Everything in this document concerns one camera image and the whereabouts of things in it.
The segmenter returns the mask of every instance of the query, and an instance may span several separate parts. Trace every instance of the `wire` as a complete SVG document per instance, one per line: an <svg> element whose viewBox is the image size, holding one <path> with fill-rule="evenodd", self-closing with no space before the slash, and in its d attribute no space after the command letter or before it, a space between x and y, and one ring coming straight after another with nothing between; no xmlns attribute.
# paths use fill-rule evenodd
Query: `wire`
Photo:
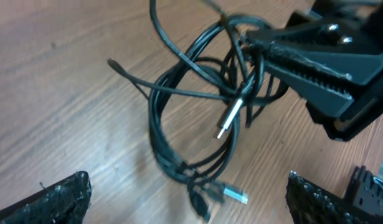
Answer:
<svg viewBox="0 0 383 224"><path fill-rule="evenodd" d="M232 122L232 127L227 139L223 142L220 148L209 157L193 164L188 164L183 160L173 148L169 145L165 138L162 126L161 116L172 94L191 96L197 98L208 98L212 100L222 100L224 103L230 103L236 97L241 97L245 100L247 107L247 124L249 127L252 121L262 112L264 107L273 101L283 96L288 89L288 86L280 82L277 92L270 96L272 92L273 77L270 77L268 90L265 97L256 97L260 91L265 76L265 59L261 55L246 55L253 52L250 46L239 35L236 26L240 24L248 24L259 29L271 29L271 27L261 18L245 16L242 14L227 15L218 5L210 4L214 10L222 14L221 20L205 30L186 50L181 52L165 33L159 23L156 13L156 0L150 0L150 17L151 22L156 29L161 40L172 51L174 55L179 57L180 61L162 74L155 83L146 82L136 78L126 72L119 63L113 59L108 60L109 66L123 77L129 79L137 89L142 91L139 85L151 89L149 96L142 91L142 94L148 99L148 114L149 114L149 139L155 159L162 170L175 181L186 184L190 193L191 203L194 210L202 217L207 217L204 213L206 206L202 205L201 196L197 193L197 189L204 190L206 184L217 182L218 178L230 162L235 151L237 138L240 131L240 115L239 113ZM201 52L214 39L214 37L223 30L229 36L231 49L223 60L212 57L199 57ZM252 58L249 63L253 67L251 72L247 70L247 62L245 58ZM216 69L207 63L214 63L220 66ZM237 74L240 69L243 80L238 84ZM177 85L188 70L193 70L202 79L216 86L219 89L219 94L200 93L195 91L187 91L177 89ZM260 109L252 114L254 106L261 106ZM206 170L200 171L201 166L213 164Z"/></svg>

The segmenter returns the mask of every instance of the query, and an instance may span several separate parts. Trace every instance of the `cable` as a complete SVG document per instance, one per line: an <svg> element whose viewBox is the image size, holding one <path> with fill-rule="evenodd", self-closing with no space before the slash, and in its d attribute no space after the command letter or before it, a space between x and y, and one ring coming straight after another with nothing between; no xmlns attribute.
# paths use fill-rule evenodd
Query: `cable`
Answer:
<svg viewBox="0 0 383 224"><path fill-rule="evenodd" d="M190 202L194 210L199 216L204 217L205 220L209 219L209 209L201 196L203 191L211 198L220 199L221 195L215 195L214 191L211 190L211 188L217 187L222 191L222 194L229 195L246 203L245 194L242 191L216 180L227 167L235 151L240 131L239 109L243 106L247 107L246 127L249 127L266 105L279 99L288 89L288 85L280 82L277 92L270 96L273 85L273 77L270 77L266 96L257 97L265 76L265 59L262 55L252 53L253 50L250 49L251 46L249 46L248 40L236 30L236 26L240 24L248 24L259 29L271 29L271 27L261 18L241 14L228 16L221 8L219 10L216 4L213 4L213 6L221 14L221 20L205 30L187 49L186 53L183 53L173 44L159 23L156 13L156 0L150 0L149 12L156 32L172 53L180 59L175 66L162 74L155 83L149 83L136 78L130 75L116 61L108 60L109 66L123 77L129 79L148 100L149 138L155 159L160 168L170 178L187 185ZM231 49L224 60L212 57L199 57L214 37L223 30L228 34L231 43ZM207 65L207 62L219 65L220 70ZM250 63L253 67L251 72L247 70L247 63ZM238 84L237 73L239 69L243 80ZM193 70L202 79L216 86L219 89L219 94L176 89L188 70ZM151 89L149 96L142 91L139 85ZM161 126L161 116L172 94L222 100L234 111L231 114L231 119L226 123L227 127L222 128L222 131L230 131L227 139L218 150L202 161L188 164L172 149L165 138ZM255 114L252 113L254 106L261 106ZM198 170L201 166L211 162L213 164L208 169Z"/></svg>

